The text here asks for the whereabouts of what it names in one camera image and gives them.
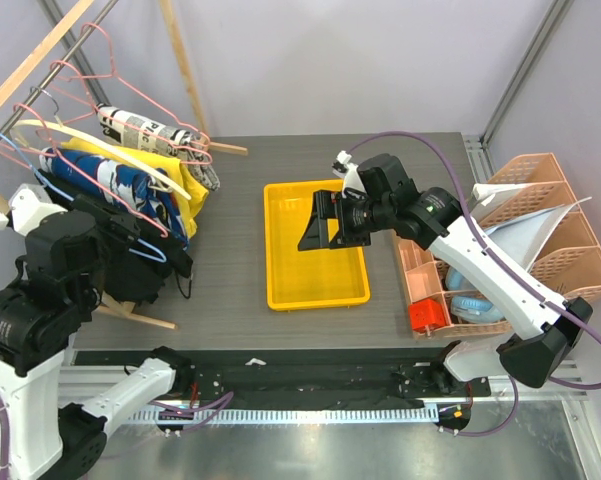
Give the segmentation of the wooden clothes rack frame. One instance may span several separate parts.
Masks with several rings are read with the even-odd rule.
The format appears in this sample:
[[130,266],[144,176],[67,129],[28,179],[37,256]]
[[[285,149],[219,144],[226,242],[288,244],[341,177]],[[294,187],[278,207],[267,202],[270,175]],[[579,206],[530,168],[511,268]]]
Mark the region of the wooden clothes rack frame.
[[[60,13],[57,3],[55,1],[42,1],[40,3],[40,8],[48,14],[50,21],[53,23],[53,28],[0,86],[0,108],[13,95],[16,89],[24,83],[27,77],[40,64],[44,57],[51,52],[56,44],[61,41],[68,44],[66,53],[68,59],[82,53],[80,46],[84,43],[87,36],[83,34],[78,39],[74,38],[72,36],[71,28],[90,6],[91,3],[89,1],[78,1],[67,14],[61,16],[60,19],[56,19],[55,16]],[[191,106],[194,110],[194,116],[202,128],[202,152],[207,156],[209,156],[213,150],[231,155],[248,155],[249,151],[245,147],[214,142],[207,135],[206,120],[201,110],[200,97],[195,85],[192,67],[187,58],[183,36],[178,20],[176,19],[173,3],[170,1],[162,1],[160,3],[160,8],[182,74],[185,90],[187,91]],[[7,226],[7,217],[10,211],[11,207],[7,199],[0,194],[0,230]],[[111,317],[118,317],[120,319],[168,330],[176,330],[178,328],[178,325],[173,322],[137,314],[134,312],[135,307],[136,305],[132,302],[120,303],[111,296],[105,295],[103,304],[97,308],[97,312]]]

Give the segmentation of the cream plastic hanger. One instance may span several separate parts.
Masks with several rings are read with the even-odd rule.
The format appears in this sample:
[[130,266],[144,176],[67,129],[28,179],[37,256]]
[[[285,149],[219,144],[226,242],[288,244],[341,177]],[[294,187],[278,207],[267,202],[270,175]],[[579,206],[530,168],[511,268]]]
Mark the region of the cream plastic hanger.
[[128,153],[122,151],[119,147],[114,146],[114,145],[109,145],[106,142],[99,140],[92,135],[81,132],[74,128],[62,126],[58,123],[54,123],[54,122],[45,123],[42,120],[36,120],[36,119],[18,120],[15,123],[15,126],[16,127],[21,127],[21,126],[41,127],[43,129],[48,129],[48,130],[59,132],[59,133],[62,133],[62,134],[65,134],[65,135],[68,135],[71,137],[79,138],[93,146],[96,146],[97,148],[99,148],[103,151],[106,151],[110,155],[119,157],[122,162],[126,162],[127,164],[129,164],[139,170],[142,170],[143,172],[147,173],[149,176],[151,176],[155,180],[159,181],[163,186],[166,186],[167,188],[170,188],[171,190],[175,191],[178,195],[183,197],[185,200],[191,199],[191,195],[183,187],[181,187],[175,181],[171,180],[165,174],[162,174],[155,168],[145,164],[144,162],[142,162],[140,160],[137,160],[131,154],[128,154]]

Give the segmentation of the peach compartment desk organizer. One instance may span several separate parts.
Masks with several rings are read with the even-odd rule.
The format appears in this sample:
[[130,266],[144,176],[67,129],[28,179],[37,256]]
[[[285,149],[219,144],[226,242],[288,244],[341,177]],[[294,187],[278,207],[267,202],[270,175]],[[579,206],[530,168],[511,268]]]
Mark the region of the peach compartment desk organizer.
[[427,320],[428,324],[410,318],[407,324],[416,340],[442,340],[450,338],[493,336],[511,331],[506,320],[489,324],[476,324],[460,319],[451,313],[451,300],[456,296],[481,298],[477,291],[448,291],[444,279],[449,266],[436,259],[430,252],[422,250],[413,241],[392,235],[399,278],[405,295],[407,309],[412,304],[424,301],[432,312],[439,312],[444,321]]

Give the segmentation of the light blue headphones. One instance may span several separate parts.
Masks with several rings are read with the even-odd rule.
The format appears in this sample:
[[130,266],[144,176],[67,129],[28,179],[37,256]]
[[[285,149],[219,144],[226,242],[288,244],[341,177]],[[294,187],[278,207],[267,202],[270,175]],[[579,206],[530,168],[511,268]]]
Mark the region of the light blue headphones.
[[[474,291],[474,286],[456,269],[449,268],[445,285],[448,291]],[[450,312],[472,324],[492,324],[504,319],[504,315],[489,300],[466,295],[455,295],[450,302]]]

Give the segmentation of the orange cube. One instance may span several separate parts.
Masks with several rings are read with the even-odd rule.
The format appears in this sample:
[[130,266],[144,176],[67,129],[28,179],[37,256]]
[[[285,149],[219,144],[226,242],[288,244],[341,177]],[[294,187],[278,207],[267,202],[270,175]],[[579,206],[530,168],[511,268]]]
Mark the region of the orange cube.
[[408,306],[412,331],[429,335],[451,325],[445,307],[433,298],[423,299]]

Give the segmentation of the black trousers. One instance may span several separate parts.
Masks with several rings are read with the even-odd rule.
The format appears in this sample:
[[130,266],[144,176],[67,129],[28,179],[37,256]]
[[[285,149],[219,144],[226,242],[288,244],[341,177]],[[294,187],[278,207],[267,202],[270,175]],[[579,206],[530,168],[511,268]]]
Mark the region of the black trousers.
[[136,222],[141,238],[161,249],[167,256],[167,262],[154,262],[131,252],[112,254],[109,250],[105,291],[118,302],[152,304],[171,274],[191,275],[193,260],[172,234],[162,238],[159,230],[148,222],[139,218]]

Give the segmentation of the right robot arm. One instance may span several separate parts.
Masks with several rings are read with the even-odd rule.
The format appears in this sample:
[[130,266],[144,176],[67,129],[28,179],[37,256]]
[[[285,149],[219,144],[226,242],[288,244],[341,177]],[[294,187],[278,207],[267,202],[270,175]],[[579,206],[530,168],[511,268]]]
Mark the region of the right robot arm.
[[401,161],[384,153],[356,165],[344,160],[338,191],[313,194],[301,251],[367,246],[374,232],[392,230],[461,273],[503,314],[512,335],[448,345],[430,375],[433,388],[451,396],[478,377],[508,374],[542,387],[580,337],[593,309],[582,298],[568,301],[504,255],[448,191],[419,191]]

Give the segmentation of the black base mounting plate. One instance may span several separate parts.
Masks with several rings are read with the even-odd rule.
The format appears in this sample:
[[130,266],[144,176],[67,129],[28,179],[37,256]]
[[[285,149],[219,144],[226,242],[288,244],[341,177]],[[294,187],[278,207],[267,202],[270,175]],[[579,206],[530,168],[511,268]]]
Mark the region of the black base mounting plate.
[[436,348],[189,350],[192,374],[168,400],[209,403],[230,392],[233,409],[354,411],[414,408],[426,400],[487,398],[480,377],[442,393]]

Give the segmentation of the blue white patterned garment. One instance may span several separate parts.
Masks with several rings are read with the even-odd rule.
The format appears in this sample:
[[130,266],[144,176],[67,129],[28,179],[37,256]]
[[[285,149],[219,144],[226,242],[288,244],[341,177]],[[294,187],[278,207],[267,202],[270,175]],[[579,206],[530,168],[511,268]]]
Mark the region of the blue white patterned garment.
[[[189,244],[190,230],[195,225],[184,218],[180,208],[180,195],[158,189],[154,178],[118,160],[71,148],[62,148],[60,151],[71,163],[120,195],[132,208],[162,224],[182,245]],[[71,195],[81,192],[127,212],[118,201],[108,194],[103,194],[63,163],[58,156],[54,156],[51,147],[39,155],[39,164],[40,170],[65,192]]]

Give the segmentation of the white papers in rack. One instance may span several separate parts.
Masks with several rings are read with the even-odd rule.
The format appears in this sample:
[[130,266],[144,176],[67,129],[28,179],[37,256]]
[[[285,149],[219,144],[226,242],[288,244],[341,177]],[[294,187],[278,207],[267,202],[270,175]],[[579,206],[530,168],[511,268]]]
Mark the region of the white papers in rack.
[[530,271],[559,224],[587,200],[576,199],[565,181],[477,183],[469,206],[490,239]]

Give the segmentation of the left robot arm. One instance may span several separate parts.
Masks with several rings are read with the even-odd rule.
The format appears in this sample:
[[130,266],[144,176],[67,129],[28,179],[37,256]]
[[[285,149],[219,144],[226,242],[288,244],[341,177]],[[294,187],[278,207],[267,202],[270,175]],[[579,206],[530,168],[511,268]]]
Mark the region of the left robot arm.
[[6,221],[25,239],[18,275],[0,290],[0,479],[79,479],[137,410],[191,391],[191,362],[154,349],[104,393],[60,406],[61,368],[74,334],[104,292],[109,250],[96,219],[22,185]]

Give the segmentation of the yellow plastic tray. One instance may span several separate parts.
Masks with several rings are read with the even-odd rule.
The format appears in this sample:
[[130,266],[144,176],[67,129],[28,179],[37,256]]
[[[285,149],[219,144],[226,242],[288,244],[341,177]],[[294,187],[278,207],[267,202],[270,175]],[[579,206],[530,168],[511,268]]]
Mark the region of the yellow plastic tray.
[[266,298],[274,311],[354,307],[367,303],[371,288],[364,250],[299,245],[313,210],[313,194],[339,191],[340,179],[271,183],[263,189]]

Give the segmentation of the newspaper print trousers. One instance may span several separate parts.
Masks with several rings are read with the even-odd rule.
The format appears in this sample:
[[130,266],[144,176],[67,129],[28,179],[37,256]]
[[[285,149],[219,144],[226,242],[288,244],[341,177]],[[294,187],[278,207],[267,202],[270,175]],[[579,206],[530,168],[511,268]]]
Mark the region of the newspaper print trousers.
[[96,106],[96,115],[109,143],[177,158],[208,190],[220,188],[212,158],[199,134],[104,103]]

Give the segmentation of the peach file rack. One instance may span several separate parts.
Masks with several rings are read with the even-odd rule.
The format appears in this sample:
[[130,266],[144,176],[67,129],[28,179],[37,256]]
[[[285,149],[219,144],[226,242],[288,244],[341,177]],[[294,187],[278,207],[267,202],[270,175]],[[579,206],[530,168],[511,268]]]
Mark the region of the peach file rack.
[[484,229],[542,210],[560,214],[546,227],[530,273],[568,299],[601,298],[601,245],[556,157],[524,154],[510,160],[484,187],[498,187],[472,208]]

